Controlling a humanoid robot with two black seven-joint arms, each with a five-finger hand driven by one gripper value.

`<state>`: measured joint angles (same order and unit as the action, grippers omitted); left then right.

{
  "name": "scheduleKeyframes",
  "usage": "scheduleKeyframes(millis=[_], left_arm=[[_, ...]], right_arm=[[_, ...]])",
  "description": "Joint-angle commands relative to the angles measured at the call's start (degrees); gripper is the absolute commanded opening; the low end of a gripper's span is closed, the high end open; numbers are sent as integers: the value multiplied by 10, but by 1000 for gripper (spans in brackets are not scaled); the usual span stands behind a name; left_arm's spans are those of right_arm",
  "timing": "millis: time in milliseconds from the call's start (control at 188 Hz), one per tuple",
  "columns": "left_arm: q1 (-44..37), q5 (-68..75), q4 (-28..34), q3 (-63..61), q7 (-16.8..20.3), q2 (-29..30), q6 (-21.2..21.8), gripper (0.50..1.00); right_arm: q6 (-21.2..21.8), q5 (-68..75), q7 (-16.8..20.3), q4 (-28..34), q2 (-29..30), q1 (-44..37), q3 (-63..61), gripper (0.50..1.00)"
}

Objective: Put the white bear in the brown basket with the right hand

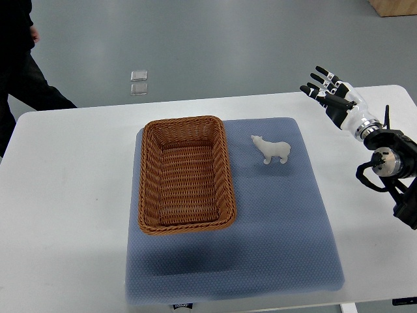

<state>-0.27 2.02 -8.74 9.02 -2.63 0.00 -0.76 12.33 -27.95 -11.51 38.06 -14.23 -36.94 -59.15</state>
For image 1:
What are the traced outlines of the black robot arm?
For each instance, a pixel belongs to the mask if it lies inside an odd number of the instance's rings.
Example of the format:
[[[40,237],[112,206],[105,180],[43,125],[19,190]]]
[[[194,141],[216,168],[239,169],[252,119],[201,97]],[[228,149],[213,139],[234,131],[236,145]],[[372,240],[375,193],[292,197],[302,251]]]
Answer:
[[[364,121],[355,131],[373,154],[357,167],[356,178],[376,192],[387,192],[395,201],[394,216],[416,229],[416,180],[406,186],[401,181],[416,178],[416,142],[400,130],[390,128],[390,107],[385,107],[384,123]]]

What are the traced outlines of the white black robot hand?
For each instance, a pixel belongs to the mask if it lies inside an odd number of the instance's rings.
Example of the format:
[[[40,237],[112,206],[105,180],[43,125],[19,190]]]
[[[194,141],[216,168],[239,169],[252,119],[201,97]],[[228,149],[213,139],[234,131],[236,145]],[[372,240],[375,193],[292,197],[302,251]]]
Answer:
[[[350,132],[358,141],[382,128],[382,123],[368,111],[367,102],[349,83],[327,69],[316,66],[308,82],[300,90],[316,100],[340,130]]]

